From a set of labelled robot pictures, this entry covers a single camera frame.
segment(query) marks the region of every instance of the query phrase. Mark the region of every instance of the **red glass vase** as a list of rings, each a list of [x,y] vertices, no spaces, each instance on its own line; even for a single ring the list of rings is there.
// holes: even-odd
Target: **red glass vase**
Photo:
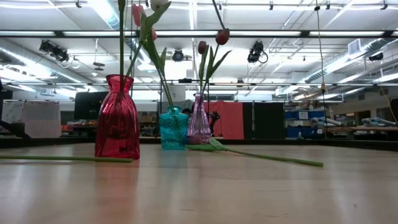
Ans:
[[[134,79],[125,77],[120,92],[120,75],[108,75],[109,93],[99,111],[96,157],[139,159],[139,125],[137,109],[129,96]]]

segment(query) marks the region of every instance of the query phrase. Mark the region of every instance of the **red partition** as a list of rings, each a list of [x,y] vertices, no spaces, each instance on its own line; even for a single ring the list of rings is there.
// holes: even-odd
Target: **red partition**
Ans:
[[[223,135],[224,139],[244,139],[243,104],[240,102],[210,102],[210,113],[217,111],[220,119],[214,127],[214,135]]]

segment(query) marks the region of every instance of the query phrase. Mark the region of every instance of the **purple glass vase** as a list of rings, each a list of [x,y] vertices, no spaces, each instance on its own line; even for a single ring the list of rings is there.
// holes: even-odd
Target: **purple glass vase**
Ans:
[[[203,96],[196,94],[195,106],[193,107],[192,119],[188,126],[188,137],[200,138],[201,142],[209,143],[211,131],[209,120],[206,115],[205,104]]]
[[[139,159],[139,125],[136,106],[128,91],[134,82],[124,78],[120,92],[120,75],[107,75],[109,93],[99,111],[96,157]]]

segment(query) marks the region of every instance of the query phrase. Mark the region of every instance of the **glass vase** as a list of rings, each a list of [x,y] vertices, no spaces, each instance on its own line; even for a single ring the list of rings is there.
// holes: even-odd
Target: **glass vase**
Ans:
[[[189,116],[180,113],[181,107],[169,106],[168,113],[159,119],[162,149],[185,150]]]
[[[188,137],[195,136],[200,138],[202,143],[209,143],[211,131],[209,120],[206,115],[203,96],[195,95],[195,106],[193,107],[192,119],[188,127]]]
[[[124,88],[120,91],[120,75],[108,75],[109,93],[99,111],[96,157],[139,159],[139,125],[137,109],[129,96],[134,79],[123,76]]]

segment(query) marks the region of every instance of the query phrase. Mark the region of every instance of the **teal glass vase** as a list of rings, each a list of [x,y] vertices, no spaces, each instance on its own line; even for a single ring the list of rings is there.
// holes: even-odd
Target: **teal glass vase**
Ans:
[[[163,150],[185,150],[189,116],[180,112],[181,107],[169,106],[168,113],[159,118]]]

